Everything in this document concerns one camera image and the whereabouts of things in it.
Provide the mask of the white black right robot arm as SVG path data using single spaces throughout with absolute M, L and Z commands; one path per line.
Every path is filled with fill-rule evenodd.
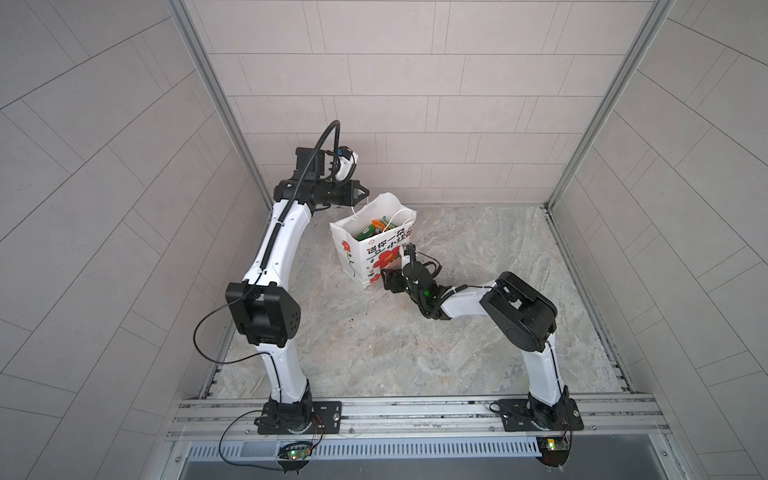
M 503 272 L 482 286 L 440 286 L 435 275 L 418 262 L 382 271 L 384 288 L 407 293 L 422 316 L 452 320 L 464 316 L 487 316 L 523 354 L 529 379 L 526 411 L 537 428 L 554 430 L 570 426 L 569 392 L 561 379 L 555 354 L 556 306 L 524 280 Z

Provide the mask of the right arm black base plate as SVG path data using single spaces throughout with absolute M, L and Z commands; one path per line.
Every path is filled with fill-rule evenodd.
M 489 405 L 500 416 L 506 432 L 582 431 L 584 423 L 574 399 L 563 396 L 554 406 L 529 396 L 500 399 Z

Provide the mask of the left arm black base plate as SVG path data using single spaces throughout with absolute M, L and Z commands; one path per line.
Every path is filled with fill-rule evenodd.
M 343 404 L 340 401 L 278 403 L 269 400 L 254 420 L 261 435 L 302 435 L 315 431 L 337 434 Z

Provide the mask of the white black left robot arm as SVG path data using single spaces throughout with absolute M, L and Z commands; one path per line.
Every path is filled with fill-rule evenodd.
M 358 155 L 347 146 L 314 152 L 296 149 L 291 178 L 274 190 L 272 214 L 254 263 L 225 292 L 237 332 L 263 360 L 271 392 L 262 427 L 305 431 L 313 422 L 312 395 L 294 337 L 301 307 L 289 293 L 289 277 L 302 234 L 318 207 L 354 206 L 369 191 L 352 178 Z

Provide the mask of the white paper bag red flowers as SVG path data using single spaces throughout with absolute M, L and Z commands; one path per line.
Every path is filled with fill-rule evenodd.
M 374 219 L 385 219 L 388 229 L 358 242 L 355 237 Z M 417 211 L 392 193 L 378 195 L 357 212 L 330 224 L 342 270 L 363 289 L 381 278 L 381 270 L 399 258 L 400 246 L 411 237 Z

